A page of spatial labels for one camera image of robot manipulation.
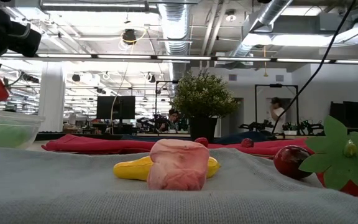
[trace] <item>monitor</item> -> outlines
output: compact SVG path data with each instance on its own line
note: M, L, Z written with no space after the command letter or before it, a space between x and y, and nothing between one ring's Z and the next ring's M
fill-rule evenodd
M98 96L97 119L111 118L111 105L115 96ZM118 96L114 104L112 118L120 119L120 107L122 107L122 119L135 119L135 97Z

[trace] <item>gray towel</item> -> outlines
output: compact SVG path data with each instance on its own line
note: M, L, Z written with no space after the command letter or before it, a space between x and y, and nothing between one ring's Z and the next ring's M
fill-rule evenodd
M0 223L358 223L358 198L235 149L211 151L222 167L200 192L113 176L114 164L143 156L0 149Z

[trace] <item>metal frame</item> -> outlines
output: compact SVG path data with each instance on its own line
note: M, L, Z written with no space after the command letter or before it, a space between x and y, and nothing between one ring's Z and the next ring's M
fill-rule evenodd
M258 86L267 86L270 88L282 88L282 87L293 87L295 88L295 94L298 94L298 85L282 85L282 84L256 84L255 85L255 122L258 122L258 101L257 101L257 89ZM299 126L299 99L296 99L296 125Z
M158 84L159 83L172 83L172 84L178 84L179 83L179 81L178 80L172 80L172 81L156 81L155 82L155 112L154 112L154 114L157 114L157 97L158 97L158 94L157 94L157 92L158 92ZM158 136L160 136L160 133L158 133L158 131L157 131L157 126L155 126L155 130L154 130L157 134L158 134Z
M17 53L7 53L0 57L10 60L40 60L43 62L178 62L189 61L220 61L220 62L267 62L267 63L312 63L320 64L318 58L265 58L265 57L217 57L217 56L186 56L186 55L135 55L135 54L37 54L24 57ZM358 60L328 58L325 64L358 65Z

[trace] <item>green plant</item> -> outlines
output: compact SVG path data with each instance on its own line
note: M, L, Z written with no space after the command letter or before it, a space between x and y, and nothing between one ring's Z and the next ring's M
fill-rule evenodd
M210 75L207 70L200 70L197 75L189 71L180 79L172 104L187 117L223 118L239 105L226 85L221 77Z

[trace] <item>black plant pot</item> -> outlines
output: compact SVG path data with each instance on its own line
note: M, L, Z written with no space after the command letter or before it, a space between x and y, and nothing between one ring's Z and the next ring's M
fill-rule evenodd
M190 118L191 140L204 137L209 143L214 141L215 126L217 118Z

